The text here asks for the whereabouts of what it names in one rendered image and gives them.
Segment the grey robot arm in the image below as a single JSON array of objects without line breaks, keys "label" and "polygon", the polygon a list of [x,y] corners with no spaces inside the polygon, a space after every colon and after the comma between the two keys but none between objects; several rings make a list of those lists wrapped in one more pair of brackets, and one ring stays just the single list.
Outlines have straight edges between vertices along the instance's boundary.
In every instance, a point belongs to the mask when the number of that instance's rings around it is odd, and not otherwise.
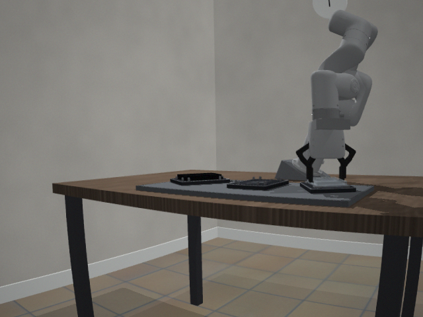
[{"label": "grey robot arm", "polygon": [[378,29],[340,9],[330,16],[328,29],[343,38],[339,48],[311,74],[312,120],[315,129],[348,130],[358,124],[371,91],[371,77],[357,68]]}]

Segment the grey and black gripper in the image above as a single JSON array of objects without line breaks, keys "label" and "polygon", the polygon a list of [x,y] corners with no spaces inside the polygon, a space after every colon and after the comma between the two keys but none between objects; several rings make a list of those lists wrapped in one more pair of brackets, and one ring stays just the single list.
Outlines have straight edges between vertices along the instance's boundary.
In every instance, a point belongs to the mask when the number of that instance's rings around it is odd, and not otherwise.
[{"label": "grey and black gripper", "polygon": [[[343,140],[342,140],[343,138]],[[303,156],[303,152],[307,150],[307,160]],[[345,150],[349,155],[344,159]],[[308,154],[310,152],[310,155]],[[313,167],[315,159],[338,159],[339,178],[346,178],[346,167],[356,154],[356,151],[345,144],[344,130],[335,129],[315,129],[314,120],[309,122],[307,144],[296,151],[300,161],[307,167],[307,179],[313,182]]]}]

